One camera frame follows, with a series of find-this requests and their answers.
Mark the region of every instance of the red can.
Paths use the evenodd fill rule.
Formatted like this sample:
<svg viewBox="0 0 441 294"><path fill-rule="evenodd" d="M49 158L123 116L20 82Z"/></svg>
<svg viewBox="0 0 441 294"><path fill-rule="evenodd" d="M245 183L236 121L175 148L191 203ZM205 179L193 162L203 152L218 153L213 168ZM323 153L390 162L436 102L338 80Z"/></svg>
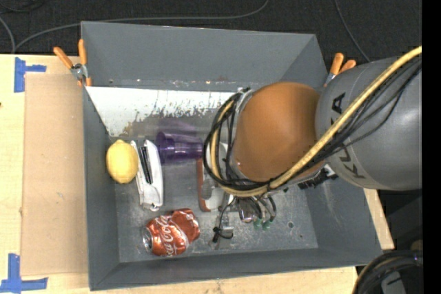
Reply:
<svg viewBox="0 0 441 294"><path fill-rule="evenodd" d="M145 248L157 256L183 253L199 238L199 223L191 209L177 209L150 220L144 228Z"/></svg>

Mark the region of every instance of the purple plastic cup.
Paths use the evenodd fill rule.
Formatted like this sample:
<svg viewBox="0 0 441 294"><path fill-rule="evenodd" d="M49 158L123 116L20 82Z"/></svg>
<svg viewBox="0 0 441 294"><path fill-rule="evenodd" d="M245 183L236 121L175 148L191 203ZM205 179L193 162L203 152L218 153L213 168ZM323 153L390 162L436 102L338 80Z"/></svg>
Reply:
<svg viewBox="0 0 441 294"><path fill-rule="evenodd" d="M158 147L161 163L199 159L203 155L202 139L183 134L159 132L154 144Z"/></svg>

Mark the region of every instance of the gray bin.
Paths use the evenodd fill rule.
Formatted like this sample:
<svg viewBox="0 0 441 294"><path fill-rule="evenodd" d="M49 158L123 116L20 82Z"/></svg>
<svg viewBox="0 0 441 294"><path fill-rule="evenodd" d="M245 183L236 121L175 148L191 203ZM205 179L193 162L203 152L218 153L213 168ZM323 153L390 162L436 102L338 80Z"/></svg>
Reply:
<svg viewBox="0 0 441 294"><path fill-rule="evenodd" d="M155 107L130 120L142 108L139 99L130 97L148 90L224 97L240 87L276 81L320 89L327 71L314 35L83 22L81 37L93 80L92 89L83 90L92 290L358 266L382 253L363 189L340 178L276 195L278 216L266 231L231 213L232 243L214 250L209 241L218 212L198 208L194 163L164 166L164 205L156 213L139 205L134 182L116 184L105 167L105 153L115 139L152 138L166 121L194 126L192 133L201 137L208 132L215 105L199 105L186 114L171 102L176 108L172 117ZM124 91L128 99L114 94L121 90L130 90ZM121 113L131 109L131 118ZM126 123L131 130L122 134L118 126ZM200 238L175 258L149 254L141 228L163 211L180 207L195 212Z"/></svg>

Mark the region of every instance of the wooden table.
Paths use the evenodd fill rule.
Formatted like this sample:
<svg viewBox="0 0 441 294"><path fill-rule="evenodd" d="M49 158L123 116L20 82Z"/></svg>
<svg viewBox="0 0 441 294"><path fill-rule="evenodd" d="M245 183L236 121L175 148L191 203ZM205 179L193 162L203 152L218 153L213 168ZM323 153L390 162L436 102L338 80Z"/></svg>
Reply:
<svg viewBox="0 0 441 294"><path fill-rule="evenodd" d="M55 56L20 55L27 65L46 65L46 73L65 74L69 70ZM23 177L23 122L25 92L14 93L15 55L0 54L0 280L8 276L8 254L20 254ZM71 57L78 63L77 57ZM383 249L392 249L393 240L376 190L365 190ZM48 287L38 293L89 293L87 273L51 274ZM301 271L271 275L209 280L183 284L103 291L103 293L210 294L350 294L356 281L354 267Z"/></svg>

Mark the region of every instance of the yellow lemon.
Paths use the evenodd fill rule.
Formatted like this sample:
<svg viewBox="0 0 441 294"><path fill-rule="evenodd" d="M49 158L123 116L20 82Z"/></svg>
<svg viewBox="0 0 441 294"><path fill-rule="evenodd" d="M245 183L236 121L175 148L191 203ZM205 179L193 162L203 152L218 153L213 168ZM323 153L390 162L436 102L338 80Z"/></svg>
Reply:
<svg viewBox="0 0 441 294"><path fill-rule="evenodd" d="M126 184L138 172L138 152L131 144L117 140L107 150L105 163L110 176L115 181Z"/></svg>

